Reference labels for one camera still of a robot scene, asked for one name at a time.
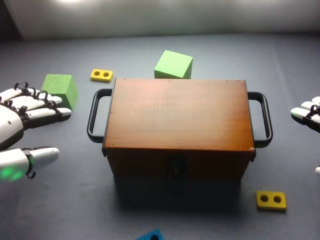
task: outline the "green block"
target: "green block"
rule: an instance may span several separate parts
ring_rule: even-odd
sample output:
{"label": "green block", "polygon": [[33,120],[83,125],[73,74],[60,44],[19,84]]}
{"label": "green block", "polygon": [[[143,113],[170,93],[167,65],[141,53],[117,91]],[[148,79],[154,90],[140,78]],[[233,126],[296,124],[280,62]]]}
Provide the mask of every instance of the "green block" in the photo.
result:
{"label": "green block", "polygon": [[191,79],[193,57],[165,50],[154,68],[155,79]]}
{"label": "green block", "polygon": [[52,96],[62,98],[59,107],[71,110],[75,108],[78,91],[71,75],[47,74],[41,90],[47,91]]}

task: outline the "white robotic hand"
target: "white robotic hand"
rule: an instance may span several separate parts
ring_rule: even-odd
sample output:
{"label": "white robotic hand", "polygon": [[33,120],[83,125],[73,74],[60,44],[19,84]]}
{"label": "white robotic hand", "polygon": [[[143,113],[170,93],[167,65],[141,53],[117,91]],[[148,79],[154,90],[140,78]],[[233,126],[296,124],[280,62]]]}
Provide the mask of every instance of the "white robotic hand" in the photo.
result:
{"label": "white robotic hand", "polygon": [[[20,84],[25,84],[24,88],[20,88]],[[24,174],[33,178],[34,169],[58,158],[59,150],[54,147],[6,149],[18,142],[27,129],[69,119],[70,109],[57,108],[61,102],[58,96],[28,88],[27,82],[0,92],[0,182],[13,181]]]}
{"label": "white robotic hand", "polygon": [[[314,97],[312,101],[305,101],[301,108],[295,107],[290,113],[296,122],[320,133],[320,96]],[[320,166],[315,169],[315,173],[320,177]]]}

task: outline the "black handle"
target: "black handle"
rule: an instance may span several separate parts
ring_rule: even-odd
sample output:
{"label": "black handle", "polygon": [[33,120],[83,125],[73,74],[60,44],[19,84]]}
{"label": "black handle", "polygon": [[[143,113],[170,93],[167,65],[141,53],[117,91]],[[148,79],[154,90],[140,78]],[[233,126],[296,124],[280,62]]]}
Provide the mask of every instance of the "black handle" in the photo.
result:
{"label": "black handle", "polygon": [[102,144],[104,141],[104,136],[93,134],[96,116],[97,116],[98,105],[99,105],[99,100],[102,97],[111,97],[111,95],[112,95],[112,89],[103,88],[103,89],[98,90],[93,97],[86,132],[87,132],[90,140],[94,143]]}
{"label": "black handle", "polygon": [[265,148],[270,144],[274,137],[267,99],[261,92],[256,91],[248,91],[248,99],[256,100],[261,104],[266,139],[254,140],[254,146],[256,148]]}

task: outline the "brown wooden box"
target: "brown wooden box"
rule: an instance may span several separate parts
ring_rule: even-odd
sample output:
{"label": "brown wooden box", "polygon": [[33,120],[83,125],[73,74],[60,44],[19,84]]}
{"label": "brown wooden box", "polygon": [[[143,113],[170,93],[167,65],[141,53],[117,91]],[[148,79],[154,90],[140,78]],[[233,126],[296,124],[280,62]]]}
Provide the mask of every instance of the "brown wooden box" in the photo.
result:
{"label": "brown wooden box", "polygon": [[102,152],[115,176],[241,179],[256,156],[246,81],[117,78]]}

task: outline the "yellow rectangular piece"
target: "yellow rectangular piece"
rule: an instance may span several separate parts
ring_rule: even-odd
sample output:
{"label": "yellow rectangular piece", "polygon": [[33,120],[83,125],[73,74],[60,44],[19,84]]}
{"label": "yellow rectangular piece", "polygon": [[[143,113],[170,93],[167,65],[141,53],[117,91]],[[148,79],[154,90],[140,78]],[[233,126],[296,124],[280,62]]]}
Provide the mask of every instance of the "yellow rectangular piece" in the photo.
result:
{"label": "yellow rectangular piece", "polygon": [[284,211],[287,208],[286,196],[283,192],[257,191],[256,206],[258,209]]}
{"label": "yellow rectangular piece", "polygon": [[109,83],[112,80],[113,72],[109,70],[93,69],[90,77],[92,81]]}

